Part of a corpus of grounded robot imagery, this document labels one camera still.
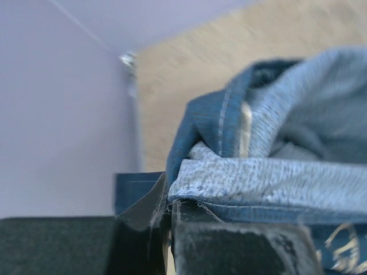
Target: light blue fabric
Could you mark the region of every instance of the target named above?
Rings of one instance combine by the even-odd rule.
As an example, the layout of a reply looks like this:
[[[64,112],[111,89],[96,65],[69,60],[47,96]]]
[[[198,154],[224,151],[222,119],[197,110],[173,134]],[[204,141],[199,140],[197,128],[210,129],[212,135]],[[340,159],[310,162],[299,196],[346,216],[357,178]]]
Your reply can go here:
[[[361,274],[366,164],[367,49],[260,62],[188,104],[169,201],[195,199],[228,222],[309,225],[325,269]]]

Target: dark blue fabric piece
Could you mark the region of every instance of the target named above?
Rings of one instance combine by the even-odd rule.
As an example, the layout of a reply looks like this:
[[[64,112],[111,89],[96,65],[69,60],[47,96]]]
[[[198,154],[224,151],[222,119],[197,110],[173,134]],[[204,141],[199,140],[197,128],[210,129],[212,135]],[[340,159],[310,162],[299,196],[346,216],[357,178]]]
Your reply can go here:
[[[241,102],[247,89],[258,88],[274,81],[298,62],[300,60],[257,62],[236,76],[225,89],[189,102],[167,158],[169,185],[176,180],[181,162],[199,141],[203,141],[222,158],[236,156]],[[219,137],[222,137],[221,143],[218,142]]]
[[[117,174],[115,214],[119,215],[145,196],[163,172]]]

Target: beige tabletop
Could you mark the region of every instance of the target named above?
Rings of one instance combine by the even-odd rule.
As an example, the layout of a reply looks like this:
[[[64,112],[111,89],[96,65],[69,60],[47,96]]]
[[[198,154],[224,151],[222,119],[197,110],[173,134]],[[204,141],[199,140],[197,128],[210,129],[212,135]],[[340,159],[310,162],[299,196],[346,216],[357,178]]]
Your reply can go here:
[[[221,89],[256,60],[364,44],[366,15],[366,0],[268,0],[141,51],[137,75],[146,170],[165,169],[190,99]],[[168,274],[174,274],[172,260]]]

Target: denim fabric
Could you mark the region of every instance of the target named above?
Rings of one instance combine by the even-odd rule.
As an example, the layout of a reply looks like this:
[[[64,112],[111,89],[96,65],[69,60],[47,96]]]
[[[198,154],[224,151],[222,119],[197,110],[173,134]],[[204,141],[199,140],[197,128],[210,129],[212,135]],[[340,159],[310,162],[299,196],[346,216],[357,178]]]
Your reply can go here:
[[[163,172],[117,174],[115,214],[119,215],[145,196]]]
[[[325,269],[367,270],[367,49],[250,66],[191,101],[167,160],[169,201],[224,221],[310,226]]]

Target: gray wall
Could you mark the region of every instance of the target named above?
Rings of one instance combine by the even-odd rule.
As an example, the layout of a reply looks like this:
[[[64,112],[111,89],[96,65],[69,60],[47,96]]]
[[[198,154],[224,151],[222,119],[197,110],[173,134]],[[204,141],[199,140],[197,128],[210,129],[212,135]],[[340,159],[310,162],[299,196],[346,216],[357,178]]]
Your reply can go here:
[[[0,218],[112,213],[138,170],[118,55],[249,0],[0,2]]]

